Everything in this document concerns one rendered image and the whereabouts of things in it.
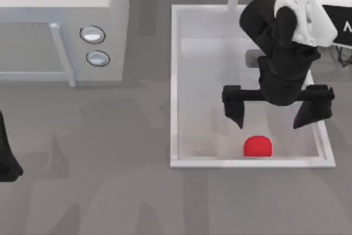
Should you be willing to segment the white sink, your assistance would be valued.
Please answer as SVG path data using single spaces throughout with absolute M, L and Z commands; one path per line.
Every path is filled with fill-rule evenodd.
M 259 70 L 246 62 L 257 46 L 239 26 L 244 6 L 173 5 L 170 166 L 173 168 L 333 168 L 324 122 L 293 128 L 299 103 L 247 102 L 243 129 L 224 115 L 225 85 L 258 89 Z M 245 157 L 254 135 L 272 142 L 271 157 Z

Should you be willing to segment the red ball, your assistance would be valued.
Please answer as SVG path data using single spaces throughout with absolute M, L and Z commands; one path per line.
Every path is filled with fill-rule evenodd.
M 266 136 L 251 136 L 244 142 L 243 155 L 245 157 L 271 157 L 272 142 Z

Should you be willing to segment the small microwave knob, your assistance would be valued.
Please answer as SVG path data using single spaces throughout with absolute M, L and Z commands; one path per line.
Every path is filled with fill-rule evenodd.
M 107 53 L 95 50 L 86 54 L 86 61 L 93 67 L 105 67 L 110 63 L 111 59 Z

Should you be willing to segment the large microwave knob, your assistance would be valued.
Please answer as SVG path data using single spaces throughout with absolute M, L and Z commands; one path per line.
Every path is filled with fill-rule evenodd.
M 79 34 L 83 41 L 92 45 L 102 43 L 106 38 L 104 30 L 96 25 L 81 28 Z

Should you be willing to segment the microwave oven door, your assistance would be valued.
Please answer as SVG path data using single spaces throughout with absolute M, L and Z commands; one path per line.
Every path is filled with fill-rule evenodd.
M 0 82 L 68 82 L 49 27 L 50 23 L 60 25 L 60 35 L 73 69 L 65 22 L 61 8 L 0 7 Z

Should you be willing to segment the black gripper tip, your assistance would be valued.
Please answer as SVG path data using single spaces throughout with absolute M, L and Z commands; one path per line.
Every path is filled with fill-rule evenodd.
M 3 114 L 0 111 L 0 183 L 15 182 L 23 173 L 23 168 L 10 148 Z

